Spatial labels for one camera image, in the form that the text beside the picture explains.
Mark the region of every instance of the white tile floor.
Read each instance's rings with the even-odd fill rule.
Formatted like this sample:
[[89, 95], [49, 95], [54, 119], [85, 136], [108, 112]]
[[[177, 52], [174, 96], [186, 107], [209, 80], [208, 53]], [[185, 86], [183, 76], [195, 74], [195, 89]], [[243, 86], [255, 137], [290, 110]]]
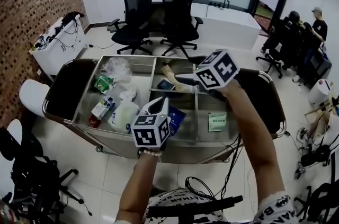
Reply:
[[[90, 29], [87, 38], [90, 44], [107, 47], [112, 44], [111, 35], [106, 28]], [[232, 55], [238, 65], [250, 69], [267, 69], [264, 61], [255, 61], [259, 55], [259, 49], [266, 40], [259, 36], [252, 51], [241, 51], [232, 49]], [[116, 54], [117, 49], [123, 46], [115, 44], [107, 49], [90, 48], [81, 53], [82, 58], [100, 58], [103, 54]], [[154, 55], [161, 55], [167, 46], [161, 46], [154, 41], [151, 48]], [[196, 51], [188, 50], [189, 55], [208, 54], [215, 50], [215, 47], [199, 45]], [[181, 51], [173, 52], [173, 55], [183, 56]], [[278, 79], [276, 72], [271, 70], [284, 112], [287, 118], [287, 129], [295, 138], [300, 127], [307, 127], [308, 121], [304, 116], [310, 110], [307, 101], [307, 89], [298, 87], [291, 80], [294, 75], [289, 70], [282, 79]], [[92, 145], [69, 131], [62, 125], [38, 118], [33, 128], [33, 133], [41, 141], [44, 154], [58, 161], [61, 173], [70, 168], [79, 170], [79, 175], [69, 182], [70, 191], [82, 196], [89, 210], [93, 213], [90, 217], [83, 205], [79, 205], [69, 199], [68, 207], [61, 219], [65, 223], [112, 223], [119, 206], [120, 195], [129, 179], [135, 160], [124, 159], [115, 156], [108, 156], [97, 153]], [[300, 194], [303, 187], [318, 182], [318, 174], [322, 178], [329, 177], [329, 168], [321, 164], [311, 167], [307, 176], [298, 181], [294, 180], [294, 172], [300, 154], [296, 149], [293, 140], [289, 137], [282, 137], [274, 141], [278, 161], [281, 168], [283, 180], [289, 194], [294, 197]], [[154, 184], [158, 188], [166, 190], [184, 186], [186, 177], [196, 176], [214, 192], [218, 192], [224, 184], [225, 176], [228, 173], [230, 163], [203, 164], [203, 165], [178, 165], [159, 163], [156, 170]], [[226, 196], [243, 195], [244, 201], [234, 208], [224, 211], [229, 221], [245, 221], [252, 219], [257, 209], [257, 195], [254, 173], [249, 163], [247, 153], [242, 150], [240, 157], [230, 177]]]

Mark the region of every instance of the black shirt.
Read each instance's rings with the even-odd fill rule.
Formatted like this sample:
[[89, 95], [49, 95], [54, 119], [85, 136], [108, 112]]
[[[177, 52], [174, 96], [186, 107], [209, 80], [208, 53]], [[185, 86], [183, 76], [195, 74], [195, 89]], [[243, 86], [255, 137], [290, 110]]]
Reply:
[[[321, 35], [324, 40], [326, 40], [326, 37], [327, 37], [327, 24], [325, 23], [324, 20], [315, 20], [313, 25], [312, 25], [312, 28], [319, 35]], [[319, 40], [316, 36], [313, 36], [312, 40], [310, 42], [312, 48], [314, 48], [316, 50], [318, 50], [318, 48], [320, 47], [321, 43], [322, 43], [322, 41]]]

